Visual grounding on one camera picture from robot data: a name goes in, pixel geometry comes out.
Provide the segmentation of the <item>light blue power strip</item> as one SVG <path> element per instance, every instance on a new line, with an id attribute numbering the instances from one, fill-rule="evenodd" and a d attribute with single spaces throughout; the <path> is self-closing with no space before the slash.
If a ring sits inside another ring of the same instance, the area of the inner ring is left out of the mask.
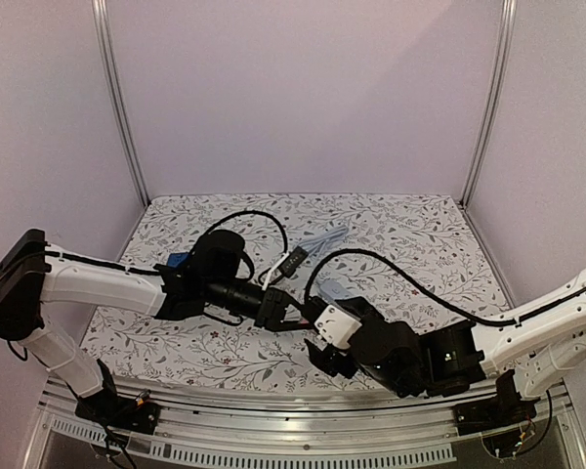
<path id="1" fill-rule="evenodd" d="M 318 285 L 319 295 L 327 302 L 336 302 L 355 297 L 345 286 L 334 279 L 327 279 Z"/>

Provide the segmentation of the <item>dark blue cube socket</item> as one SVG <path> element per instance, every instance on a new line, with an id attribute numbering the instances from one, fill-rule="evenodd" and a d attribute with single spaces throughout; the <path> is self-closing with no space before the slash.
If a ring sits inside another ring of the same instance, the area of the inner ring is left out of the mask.
<path id="1" fill-rule="evenodd" d="M 166 265 L 171 268 L 178 268 L 188 258 L 187 252 L 172 253 L 168 256 Z"/>

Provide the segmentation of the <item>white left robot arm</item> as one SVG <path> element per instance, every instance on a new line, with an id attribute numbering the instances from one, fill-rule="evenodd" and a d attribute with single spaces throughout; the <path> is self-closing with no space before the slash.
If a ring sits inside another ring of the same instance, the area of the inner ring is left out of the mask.
<path id="1" fill-rule="evenodd" d="M 239 277 L 241 265 L 249 274 L 255 272 L 244 238 L 220 222 L 188 252 L 151 268 L 79 255 L 30 229 L 0 262 L 0 338 L 25 349 L 20 360 L 33 355 L 62 379 L 77 400 L 80 417 L 111 426 L 130 423 L 153 407 L 149 393 L 121 397 L 108 367 L 44 318 L 43 304 L 117 308 L 164 321 L 200 317 L 215 306 L 232 315 L 232 325 L 251 319 L 270 332 L 310 329 L 307 320 L 286 319 L 288 308 L 302 308 L 291 295 L 269 282 Z"/>

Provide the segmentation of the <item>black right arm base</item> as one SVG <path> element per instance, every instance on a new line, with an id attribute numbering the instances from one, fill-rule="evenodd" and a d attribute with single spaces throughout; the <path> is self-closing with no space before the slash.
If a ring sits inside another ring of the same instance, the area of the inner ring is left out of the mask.
<path id="1" fill-rule="evenodd" d="M 539 401 L 539 398 L 523 400 L 519 395 L 502 398 L 497 394 L 491 398 L 455 405 L 452 415 L 458 434 L 466 436 L 534 418 L 535 406 Z"/>

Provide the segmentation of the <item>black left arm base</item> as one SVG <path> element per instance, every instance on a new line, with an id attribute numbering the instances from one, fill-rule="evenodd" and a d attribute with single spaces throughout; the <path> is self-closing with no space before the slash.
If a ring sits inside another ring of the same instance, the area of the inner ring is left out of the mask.
<path id="1" fill-rule="evenodd" d="M 158 424 L 161 406 L 150 399 L 125 398 L 109 390 L 77 399 L 75 414 L 105 427 L 152 435 Z"/>

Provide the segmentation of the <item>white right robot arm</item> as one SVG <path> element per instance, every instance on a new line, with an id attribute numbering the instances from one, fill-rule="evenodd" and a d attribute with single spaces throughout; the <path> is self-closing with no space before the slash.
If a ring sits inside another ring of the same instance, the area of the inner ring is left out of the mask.
<path id="1" fill-rule="evenodd" d="M 329 304 L 306 291 L 302 315 L 326 343 L 308 347 L 311 362 L 329 375 L 362 372 L 401 398 L 460 395 L 492 379 L 493 397 L 453 409 L 469 433 L 534 417 L 540 396 L 586 360 L 586 269 L 491 319 L 439 304 L 462 319 L 418 334 L 362 297 Z"/>

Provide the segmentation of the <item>aluminium front rail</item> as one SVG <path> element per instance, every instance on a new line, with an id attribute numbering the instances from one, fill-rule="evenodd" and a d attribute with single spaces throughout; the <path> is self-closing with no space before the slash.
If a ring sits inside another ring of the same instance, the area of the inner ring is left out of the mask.
<path id="1" fill-rule="evenodd" d="M 216 390 L 118 378 L 150 390 L 160 415 L 150 435 L 128 432 L 115 463 L 195 468 L 586 468 L 586 447 L 564 385 L 537 406 L 522 456 L 499 459 L 485 435 L 466 435 L 456 405 L 492 396 L 484 383 L 454 398 L 399 399 L 383 390 L 302 394 Z"/>

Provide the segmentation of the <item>right aluminium frame post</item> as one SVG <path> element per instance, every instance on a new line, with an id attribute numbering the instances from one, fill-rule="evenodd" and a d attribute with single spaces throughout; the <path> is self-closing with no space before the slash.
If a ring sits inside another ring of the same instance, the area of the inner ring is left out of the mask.
<path id="1" fill-rule="evenodd" d="M 518 2 L 516 0 L 504 0 L 502 2 L 499 33 L 481 125 L 465 184 L 459 199 L 459 205 L 465 212 L 469 210 L 475 198 L 487 148 L 492 136 L 512 48 L 517 6 Z"/>

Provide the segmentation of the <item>aluminium frame post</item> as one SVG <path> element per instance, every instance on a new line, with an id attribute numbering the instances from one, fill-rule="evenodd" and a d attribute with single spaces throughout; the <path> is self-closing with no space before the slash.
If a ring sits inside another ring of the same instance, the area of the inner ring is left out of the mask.
<path id="1" fill-rule="evenodd" d="M 147 208 L 151 203 L 151 198 L 147 190 L 144 170 L 138 157 L 122 92 L 119 70 L 113 50 L 107 2 L 105 0 L 93 0 L 91 5 L 106 87 L 120 144 L 138 200 L 144 208 Z"/>
<path id="2" fill-rule="evenodd" d="M 504 0 L 502 2 L 499 33 L 481 125 L 465 184 L 459 199 L 459 205 L 465 212 L 469 210 L 475 198 L 487 148 L 492 136 L 512 48 L 517 6 L 518 2 L 516 0 Z"/>

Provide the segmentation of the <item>left aluminium frame post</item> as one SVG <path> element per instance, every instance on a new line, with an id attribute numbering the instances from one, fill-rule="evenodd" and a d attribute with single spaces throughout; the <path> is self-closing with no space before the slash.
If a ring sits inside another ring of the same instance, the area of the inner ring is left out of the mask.
<path id="1" fill-rule="evenodd" d="M 91 5 L 106 87 L 120 144 L 138 200 L 144 208 L 147 208 L 151 203 L 151 198 L 147 190 L 144 170 L 138 157 L 122 92 L 119 70 L 113 50 L 107 2 L 105 0 L 93 0 Z"/>

